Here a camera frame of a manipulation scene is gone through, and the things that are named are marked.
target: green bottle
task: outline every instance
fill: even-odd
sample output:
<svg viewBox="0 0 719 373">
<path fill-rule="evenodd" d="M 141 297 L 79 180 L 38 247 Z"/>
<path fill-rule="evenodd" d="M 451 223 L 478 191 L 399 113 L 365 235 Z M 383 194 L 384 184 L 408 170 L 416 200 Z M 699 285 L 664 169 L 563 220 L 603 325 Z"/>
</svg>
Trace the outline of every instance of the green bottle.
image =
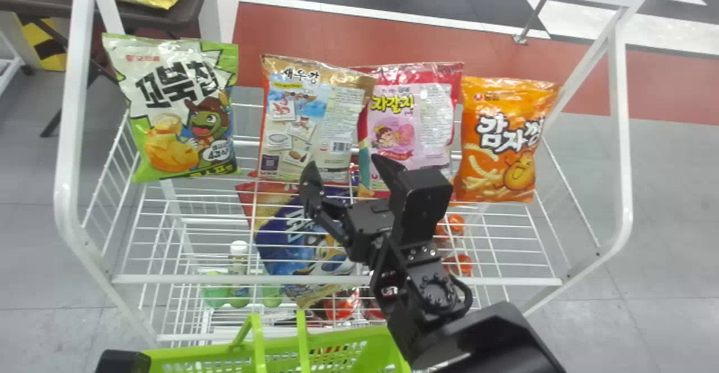
<svg viewBox="0 0 719 373">
<path fill-rule="evenodd" d="M 207 274 L 221 274 L 218 271 L 209 271 Z M 215 288 L 202 289 L 202 297 L 205 298 L 205 304 L 213 308 L 224 306 L 229 297 L 229 288 L 226 286 L 216 286 Z"/>
<path fill-rule="evenodd" d="M 262 268 L 263 274 L 268 274 L 265 268 Z M 262 286 L 262 304 L 265 307 L 277 307 L 282 304 L 282 289 L 279 286 Z"/>
<path fill-rule="evenodd" d="M 247 274 L 247 253 L 249 245 L 243 240 L 236 240 L 229 244 L 230 274 Z M 251 296 L 248 286 L 234 286 L 229 288 L 229 304 L 235 308 L 242 308 L 249 304 Z"/>
</svg>

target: metal bracket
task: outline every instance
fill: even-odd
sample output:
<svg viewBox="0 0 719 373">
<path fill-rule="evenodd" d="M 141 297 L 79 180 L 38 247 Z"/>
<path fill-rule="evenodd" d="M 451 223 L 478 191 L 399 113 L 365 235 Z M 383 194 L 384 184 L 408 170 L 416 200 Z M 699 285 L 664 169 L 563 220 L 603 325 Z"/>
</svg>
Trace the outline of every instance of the metal bracket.
<svg viewBox="0 0 719 373">
<path fill-rule="evenodd" d="M 512 35 L 514 43 L 529 44 L 529 42 L 527 41 L 527 33 L 529 33 L 529 28 L 531 28 L 532 23 L 539 16 L 539 12 L 541 12 L 542 8 L 544 8 L 544 4 L 546 2 L 547 0 L 539 0 L 539 4 L 537 4 L 537 7 L 534 8 L 532 15 L 529 17 L 529 20 L 527 20 L 526 26 L 524 26 L 524 29 L 522 29 L 522 33 L 519 33 L 519 35 Z"/>
</svg>

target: green plastic basket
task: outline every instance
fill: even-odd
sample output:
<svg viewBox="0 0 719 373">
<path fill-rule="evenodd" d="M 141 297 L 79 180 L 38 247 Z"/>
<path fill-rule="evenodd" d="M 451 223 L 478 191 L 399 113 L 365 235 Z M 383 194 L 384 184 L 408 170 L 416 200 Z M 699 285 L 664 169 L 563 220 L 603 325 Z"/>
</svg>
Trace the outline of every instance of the green plastic basket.
<svg viewBox="0 0 719 373">
<path fill-rule="evenodd" d="M 252 340 L 244 340 L 252 331 Z M 259 314 L 250 314 L 229 345 L 162 348 L 143 352 L 149 373 L 280 373 L 310 371 L 409 373 L 385 326 L 309 334 L 297 313 L 297 336 L 265 339 Z"/>
</svg>

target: orange snack bag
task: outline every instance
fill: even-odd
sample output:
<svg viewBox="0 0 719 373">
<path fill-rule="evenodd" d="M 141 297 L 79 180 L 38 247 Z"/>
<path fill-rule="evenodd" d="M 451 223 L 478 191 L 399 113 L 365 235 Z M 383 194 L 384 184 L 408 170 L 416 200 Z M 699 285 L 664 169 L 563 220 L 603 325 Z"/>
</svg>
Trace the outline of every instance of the orange snack bag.
<svg viewBox="0 0 719 373">
<path fill-rule="evenodd" d="M 510 78 L 462 77 L 462 162 L 457 201 L 526 202 L 534 198 L 534 152 L 559 85 Z"/>
</svg>

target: pink snack bag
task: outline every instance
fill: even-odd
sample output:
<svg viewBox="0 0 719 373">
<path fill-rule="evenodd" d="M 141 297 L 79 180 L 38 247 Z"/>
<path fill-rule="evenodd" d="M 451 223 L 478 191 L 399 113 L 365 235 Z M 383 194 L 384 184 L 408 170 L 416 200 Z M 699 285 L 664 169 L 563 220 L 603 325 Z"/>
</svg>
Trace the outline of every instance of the pink snack bag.
<svg viewBox="0 0 719 373">
<path fill-rule="evenodd" d="M 387 197 L 370 155 L 378 153 L 407 169 L 439 168 L 449 178 L 454 107 L 464 63 L 408 63 L 352 69 L 378 81 L 357 122 L 359 176 L 377 197 Z"/>
</svg>

